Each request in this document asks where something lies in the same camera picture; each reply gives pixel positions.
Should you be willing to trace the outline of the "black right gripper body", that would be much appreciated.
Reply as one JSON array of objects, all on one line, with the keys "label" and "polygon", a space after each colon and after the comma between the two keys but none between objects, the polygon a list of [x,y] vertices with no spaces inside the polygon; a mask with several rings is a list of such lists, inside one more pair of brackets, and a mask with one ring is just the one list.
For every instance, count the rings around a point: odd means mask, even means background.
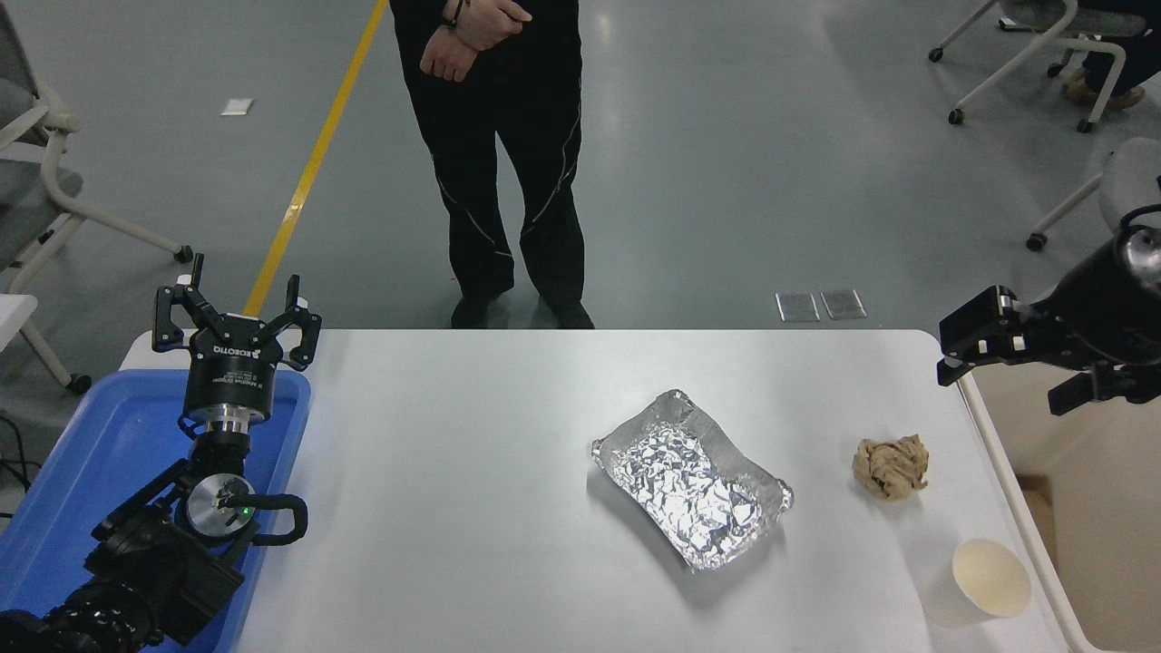
[{"label": "black right gripper body", "polygon": [[1158,365],[1158,243],[1106,243],[1034,303],[1101,356]]}]

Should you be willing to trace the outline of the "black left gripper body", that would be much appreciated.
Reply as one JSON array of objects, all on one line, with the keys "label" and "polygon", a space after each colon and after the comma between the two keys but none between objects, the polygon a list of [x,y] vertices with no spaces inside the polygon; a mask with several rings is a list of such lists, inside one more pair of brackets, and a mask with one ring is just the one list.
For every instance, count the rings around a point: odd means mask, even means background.
[{"label": "black left gripper body", "polygon": [[225,314],[219,316],[229,340],[217,335],[205,317],[192,323],[190,372],[185,394],[182,418],[199,424],[215,421],[223,406],[245,417],[248,424],[271,418],[275,387],[277,343],[266,340],[255,346],[250,339],[264,326],[261,320]]}]

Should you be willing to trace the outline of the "standing person's left hand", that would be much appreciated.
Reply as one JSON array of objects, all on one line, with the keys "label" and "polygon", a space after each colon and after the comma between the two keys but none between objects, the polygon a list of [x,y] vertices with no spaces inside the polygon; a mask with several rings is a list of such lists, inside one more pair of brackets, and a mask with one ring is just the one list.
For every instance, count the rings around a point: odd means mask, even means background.
[{"label": "standing person's left hand", "polygon": [[448,26],[439,26],[424,46],[419,67],[423,74],[445,82],[464,82],[481,51],[459,38]]}]

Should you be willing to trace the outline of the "standing person's right hand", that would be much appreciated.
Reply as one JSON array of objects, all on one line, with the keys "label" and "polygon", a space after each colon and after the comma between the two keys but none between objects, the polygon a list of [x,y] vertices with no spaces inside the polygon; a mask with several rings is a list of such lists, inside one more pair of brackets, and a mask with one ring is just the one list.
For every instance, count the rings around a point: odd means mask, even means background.
[{"label": "standing person's right hand", "polygon": [[533,21],[515,1],[447,1],[444,17],[455,22],[455,36],[476,51],[493,49]]}]

